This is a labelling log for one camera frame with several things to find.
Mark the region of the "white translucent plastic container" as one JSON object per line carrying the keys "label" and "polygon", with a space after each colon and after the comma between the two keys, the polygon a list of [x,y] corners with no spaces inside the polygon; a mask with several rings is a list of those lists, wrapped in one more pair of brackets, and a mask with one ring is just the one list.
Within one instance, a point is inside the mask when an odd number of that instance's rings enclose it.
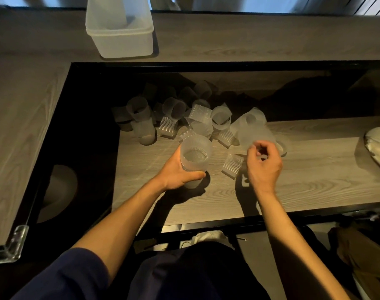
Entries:
{"label": "white translucent plastic container", "polygon": [[147,0],[88,0],[85,26],[105,59],[153,54],[154,25]]}

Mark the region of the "person's right hand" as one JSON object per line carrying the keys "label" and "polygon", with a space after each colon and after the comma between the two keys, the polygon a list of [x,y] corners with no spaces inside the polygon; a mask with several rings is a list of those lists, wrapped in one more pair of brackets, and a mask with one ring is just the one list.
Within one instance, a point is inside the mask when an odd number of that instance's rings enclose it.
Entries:
{"label": "person's right hand", "polygon": [[276,182],[283,162],[276,145],[269,141],[256,141],[257,165],[247,166],[249,182],[258,198],[276,195]]}

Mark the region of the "white shoe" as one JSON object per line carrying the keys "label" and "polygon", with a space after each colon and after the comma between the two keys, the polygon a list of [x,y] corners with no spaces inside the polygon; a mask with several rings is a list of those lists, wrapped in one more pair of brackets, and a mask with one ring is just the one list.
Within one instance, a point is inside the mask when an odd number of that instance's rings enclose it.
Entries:
{"label": "white shoe", "polygon": [[218,242],[229,248],[235,249],[229,242],[228,237],[220,230],[200,232],[193,236],[190,240],[181,241],[179,248],[186,248],[200,242]]}

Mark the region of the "person's left forearm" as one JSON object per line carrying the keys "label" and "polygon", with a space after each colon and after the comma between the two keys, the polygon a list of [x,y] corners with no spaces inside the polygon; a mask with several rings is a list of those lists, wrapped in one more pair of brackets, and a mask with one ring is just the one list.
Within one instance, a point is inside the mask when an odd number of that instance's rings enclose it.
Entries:
{"label": "person's left forearm", "polygon": [[132,197],[91,228],[73,248],[84,248],[96,254],[108,272],[111,284],[127,256],[142,222],[167,183],[154,177]]}

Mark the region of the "grey rounded object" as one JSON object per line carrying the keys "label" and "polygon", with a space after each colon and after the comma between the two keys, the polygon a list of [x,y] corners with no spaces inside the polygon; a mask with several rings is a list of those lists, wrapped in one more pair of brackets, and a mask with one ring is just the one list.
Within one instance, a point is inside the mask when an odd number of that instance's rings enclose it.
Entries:
{"label": "grey rounded object", "polygon": [[75,171],[65,165],[54,165],[37,223],[51,220],[63,212],[75,198],[77,189]]}

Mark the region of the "navy blue garment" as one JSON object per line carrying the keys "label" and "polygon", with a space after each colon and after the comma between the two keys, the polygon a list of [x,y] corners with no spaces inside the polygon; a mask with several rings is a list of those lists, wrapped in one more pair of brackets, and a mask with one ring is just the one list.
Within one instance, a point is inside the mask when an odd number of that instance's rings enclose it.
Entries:
{"label": "navy blue garment", "polygon": [[[219,242],[146,255],[134,270],[127,300],[271,300],[245,260]],[[73,248],[11,300],[102,300],[108,284],[102,260]]]}

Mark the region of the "brown bag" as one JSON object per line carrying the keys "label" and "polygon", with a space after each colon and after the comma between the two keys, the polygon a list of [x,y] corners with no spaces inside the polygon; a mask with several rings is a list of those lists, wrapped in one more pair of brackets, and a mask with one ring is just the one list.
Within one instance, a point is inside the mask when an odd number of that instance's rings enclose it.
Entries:
{"label": "brown bag", "polygon": [[380,245],[354,227],[334,227],[328,236],[345,267],[346,290],[354,299],[380,300]]}

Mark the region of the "clear plastic corner guard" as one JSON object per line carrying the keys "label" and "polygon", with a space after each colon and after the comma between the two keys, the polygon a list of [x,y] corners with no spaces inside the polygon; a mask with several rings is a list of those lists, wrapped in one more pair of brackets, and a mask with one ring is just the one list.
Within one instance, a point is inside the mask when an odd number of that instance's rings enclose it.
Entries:
{"label": "clear plastic corner guard", "polygon": [[28,225],[19,225],[15,228],[7,243],[0,246],[0,264],[14,263],[21,257],[28,231]]}

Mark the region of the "ribbed frosted plastic cup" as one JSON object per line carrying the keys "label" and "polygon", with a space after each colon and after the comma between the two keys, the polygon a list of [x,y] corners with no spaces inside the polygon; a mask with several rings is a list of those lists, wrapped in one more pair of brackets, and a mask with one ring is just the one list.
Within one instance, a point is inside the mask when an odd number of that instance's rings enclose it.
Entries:
{"label": "ribbed frosted plastic cup", "polygon": [[180,146],[180,161],[183,170],[203,171],[209,179],[207,170],[212,154],[213,144],[209,138],[197,134],[186,137]]}

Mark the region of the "person's left hand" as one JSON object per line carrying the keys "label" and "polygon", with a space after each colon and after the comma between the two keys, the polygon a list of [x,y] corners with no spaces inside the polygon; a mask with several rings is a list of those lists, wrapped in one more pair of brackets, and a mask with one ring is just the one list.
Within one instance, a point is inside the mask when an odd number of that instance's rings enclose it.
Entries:
{"label": "person's left hand", "polygon": [[174,190],[185,185],[181,182],[181,172],[186,170],[183,169],[180,157],[181,144],[155,176],[154,179],[158,182],[162,191]]}

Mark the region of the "person's right forearm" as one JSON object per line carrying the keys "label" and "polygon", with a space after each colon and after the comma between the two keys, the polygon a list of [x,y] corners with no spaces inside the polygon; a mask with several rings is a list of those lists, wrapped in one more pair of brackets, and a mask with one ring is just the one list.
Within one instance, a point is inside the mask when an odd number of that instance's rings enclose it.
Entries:
{"label": "person's right forearm", "polygon": [[350,300],[271,187],[253,185],[287,300]]}

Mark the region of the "smooth frosted plastic cup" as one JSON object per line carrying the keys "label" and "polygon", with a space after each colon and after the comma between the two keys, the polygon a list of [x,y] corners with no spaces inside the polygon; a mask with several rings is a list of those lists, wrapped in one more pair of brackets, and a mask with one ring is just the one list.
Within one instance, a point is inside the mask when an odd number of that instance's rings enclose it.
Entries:
{"label": "smooth frosted plastic cup", "polygon": [[280,156],[284,157],[287,154],[286,142],[280,136],[275,136],[267,126],[252,125],[240,127],[237,132],[237,139],[244,150],[248,150],[256,141],[269,141],[276,145]]}

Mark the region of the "pile of frosted plastic cups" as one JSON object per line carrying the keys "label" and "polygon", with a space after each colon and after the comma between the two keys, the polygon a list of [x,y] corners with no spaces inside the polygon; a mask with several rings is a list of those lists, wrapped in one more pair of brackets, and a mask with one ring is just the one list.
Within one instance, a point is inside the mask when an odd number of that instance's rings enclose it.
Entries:
{"label": "pile of frosted plastic cups", "polygon": [[156,125],[159,124],[160,135],[175,139],[179,123],[184,121],[187,130],[179,136],[180,142],[191,135],[211,138],[219,131],[218,142],[230,147],[237,139],[240,127],[262,125],[267,126],[264,113],[257,107],[233,120],[234,113],[222,103],[211,108],[207,100],[213,93],[206,81],[197,83],[194,88],[184,87],[179,96],[174,87],[165,88],[166,99],[151,108],[151,100],[156,97],[158,87],[146,83],[143,95],[131,98],[126,105],[111,107],[111,112],[121,131],[133,131],[135,138],[143,146],[150,146],[156,141]]}

